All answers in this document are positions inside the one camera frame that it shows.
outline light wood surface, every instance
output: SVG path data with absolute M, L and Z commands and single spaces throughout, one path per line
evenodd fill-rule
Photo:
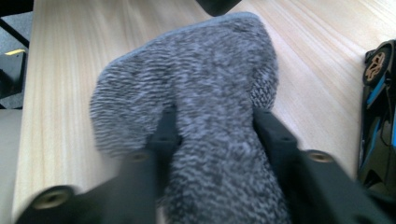
M 274 112 L 301 148 L 332 153 L 353 177 L 362 59 L 396 37 L 396 2 L 243 0 L 233 11 L 260 15 L 273 39 Z M 209 18 L 193 0 L 35 0 L 14 216 L 46 187 L 86 190 L 106 178 L 89 119 L 102 69 L 157 35 Z

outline floor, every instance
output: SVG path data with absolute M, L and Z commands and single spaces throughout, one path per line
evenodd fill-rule
M 2 18 L 25 38 L 30 39 L 33 13 Z M 14 49 L 25 49 L 13 36 L 0 28 L 0 54 Z M 11 209 L 18 149 L 21 133 L 21 110 L 0 110 L 0 218 L 11 223 Z

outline blue stripe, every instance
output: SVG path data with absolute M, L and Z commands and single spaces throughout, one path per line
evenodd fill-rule
M 373 136 L 372 136 L 372 144 L 370 145 L 370 150 L 369 153 L 366 156 L 366 159 L 364 160 L 364 163 L 361 167 L 363 167 L 366 162 L 369 160 L 369 158 L 371 157 L 371 155 L 373 154 L 374 148 L 375 148 L 375 142 L 376 142 L 376 133 L 378 133 L 378 129 L 379 129 L 379 122 L 381 121 L 381 119 L 378 120 L 378 122 L 375 125 L 374 131 L 373 131 Z
M 379 94 L 379 91 L 381 90 L 382 85 L 384 85 L 384 82 L 385 82 L 385 76 L 382 76 L 378 84 L 376 84 L 374 90 L 371 92 L 370 97 L 367 100 L 367 105 L 370 105 L 375 99 L 375 97 Z

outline black object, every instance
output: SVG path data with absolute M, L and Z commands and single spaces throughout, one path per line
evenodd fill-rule
M 221 16 L 235 7 L 241 0 L 197 0 L 204 11 L 211 16 Z
M 366 53 L 358 179 L 396 207 L 395 40 Z
M 327 153 L 300 151 L 297 140 L 270 112 L 254 109 L 253 126 L 289 200 L 293 223 L 391 223 L 394 209 L 388 201 L 367 196 Z M 69 193 L 67 186 L 48 189 L 17 223 L 155 223 L 154 200 L 167 181 L 156 174 L 163 167 L 166 171 L 180 143 L 172 107 L 164 111 L 146 147 L 125 158 L 118 177 L 85 194 Z M 57 196 L 59 189 L 64 189 L 63 196 Z
M 27 40 L 23 35 L 18 33 L 12 26 L 8 25 L 3 19 L 0 18 L 0 27 L 7 31 L 9 34 L 14 36 L 18 41 L 20 41 L 26 48 L 29 48 L 29 40 Z
M 22 91 L 26 53 L 0 55 L 0 99 Z

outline gold wheel rim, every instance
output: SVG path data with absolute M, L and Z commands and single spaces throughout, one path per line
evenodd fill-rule
M 381 71 L 381 68 L 384 65 L 384 61 L 385 61 L 384 52 L 380 52 L 374 56 L 370 66 L 367 68 L 365 73 L 367 81 L 373 80 L 379 74 L 379 71 Z

